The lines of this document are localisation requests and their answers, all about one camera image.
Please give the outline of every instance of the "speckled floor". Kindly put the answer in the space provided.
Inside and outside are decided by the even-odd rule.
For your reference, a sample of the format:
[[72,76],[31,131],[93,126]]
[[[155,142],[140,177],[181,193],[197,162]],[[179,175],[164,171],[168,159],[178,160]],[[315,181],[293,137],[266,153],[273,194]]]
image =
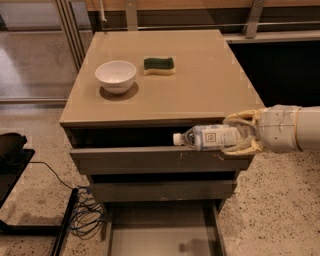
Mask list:
[[[67,97],[76,77],[66,41],[56,32],[0,33],[0,67],[1,96]],[[62,110],[0,105],[0,132],[25,134],[26,147],[36,151],[34,161],[47,162],[73,187],[86,185],[58,123]],[[257,155],[220,213],[228,255],[320,255],[319,184],[320,152]],[[8,224],[59,224],[69,195],[70,189],[45,166],[30,164],[0,210],[0,219]],[[203,256],[194,242],[175,255]],[[1,234],[0,255],[50,255],[53,243],[52,237]],[[104,255],[104,250],[100,234],[90,240],[69,234],[61,255]],[[139,254],[123,250],[121,255]]]

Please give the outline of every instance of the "electrical cord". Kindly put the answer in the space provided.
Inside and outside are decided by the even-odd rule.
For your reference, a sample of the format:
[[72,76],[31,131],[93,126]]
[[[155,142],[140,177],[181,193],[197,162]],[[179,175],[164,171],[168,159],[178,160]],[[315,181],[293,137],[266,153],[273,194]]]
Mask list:
[[[42,161],[30,161],[29,163],[46,165],[64,186],[71,190],[73,189],[62,181],[58,174],[47,163]],[[69,230],[74,236],[77,236],[82,240],[88,240],[97,234],[102,225],[106,224],[103,221],[104,212],[100,204],[94,201],[88,187],[77,187],[79,189],[78,202],[75,204],[73,209],[73,214],[69,223]]]
[[63,185],[65,185],[66,187],[70,188],[71,190],[73,189],[73,188],[70,187],[68,184],[64,183],[64,182],[60,179],[60,177],[58,176],[58,174],[57,174],[47,163],[42,162],[42,161],[32,161],[32,162],[29,162],[29,163],[31,163],[31,164],[44,164],[44,165],[46,165],[46,166],[50,169],[50,171],[53,172],[53,174],[58,178],[58,180],[59,180]]

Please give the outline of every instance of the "bottle cap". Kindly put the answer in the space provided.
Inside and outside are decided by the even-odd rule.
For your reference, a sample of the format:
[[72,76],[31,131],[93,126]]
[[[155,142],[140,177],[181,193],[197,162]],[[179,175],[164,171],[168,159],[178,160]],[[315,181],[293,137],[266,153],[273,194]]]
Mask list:
[[176,146],[182,145],[181,133],[174,133],[173,134],[173,145],[176,145]]

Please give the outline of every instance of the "cabinet top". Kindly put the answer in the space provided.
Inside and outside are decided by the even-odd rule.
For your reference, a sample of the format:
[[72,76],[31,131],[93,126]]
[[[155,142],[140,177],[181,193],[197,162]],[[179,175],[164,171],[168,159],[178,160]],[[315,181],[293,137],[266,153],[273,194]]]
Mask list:
[[[144,75],[146,57],[172,57],[170,76]],[[133,87],[106,93],[96,69],[112,60],[137,68]],[[62,113],[63,127],[176,123],[264,107],[219,30],[97,32]]]

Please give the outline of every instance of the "ceramic bowl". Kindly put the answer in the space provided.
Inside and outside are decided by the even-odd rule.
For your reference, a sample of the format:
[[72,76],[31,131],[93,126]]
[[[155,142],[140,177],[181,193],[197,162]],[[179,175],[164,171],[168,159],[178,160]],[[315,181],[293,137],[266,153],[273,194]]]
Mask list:
[[95,75],[101,86],[113,94],[123,94],[133,85],[136,67],[127,61],[110,61],[97,68]]

